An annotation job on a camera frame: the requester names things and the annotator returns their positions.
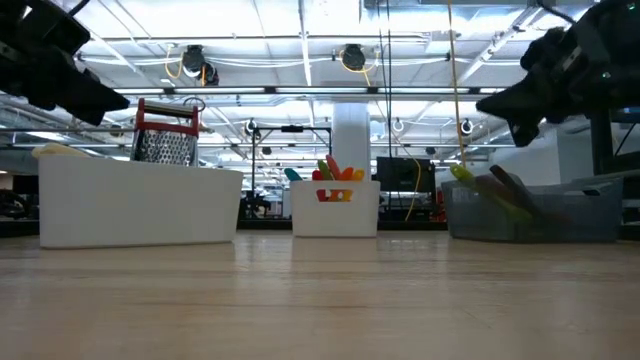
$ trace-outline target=white column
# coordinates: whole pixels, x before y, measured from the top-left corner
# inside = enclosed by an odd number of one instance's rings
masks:
[[[333,157],[341,169],[364,169],[371,178],[369,109],[367,103],[333,105]]]

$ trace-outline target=green utensil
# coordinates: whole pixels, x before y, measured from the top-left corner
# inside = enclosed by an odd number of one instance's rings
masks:
[[[318,169],[322,173],[322,177],[325,180],[333,180],[333,176],[331,175],[331,170],[329,169],[329,165],[322,160],[318,160]]]

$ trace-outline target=gray plastic bin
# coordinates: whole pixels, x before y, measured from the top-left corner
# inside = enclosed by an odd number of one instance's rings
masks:
[[[458,181],[442,183],[442,192],[449,234],[454,238],[523,243],[613,242],[622,218],[622,187],[622,179],[527,187],[545,213],[562,215],[566,221],[561,223],[518,223],[492,200]]]

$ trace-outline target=desk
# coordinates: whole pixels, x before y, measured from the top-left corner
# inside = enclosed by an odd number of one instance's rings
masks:
[[[13,359],[632,359],[640,246],[444,232],[39,250],[0,240]]]

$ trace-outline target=white plastic bin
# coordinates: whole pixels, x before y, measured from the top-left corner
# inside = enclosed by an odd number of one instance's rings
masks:
[[[242,173],[51,155],[40,158],[45,248],[232,241]]]
[[[350,202],[320,202],[316,192],[350,190]],[[294,181],[291,183],[293,235],[375,237],[380,183],[377,181]]]

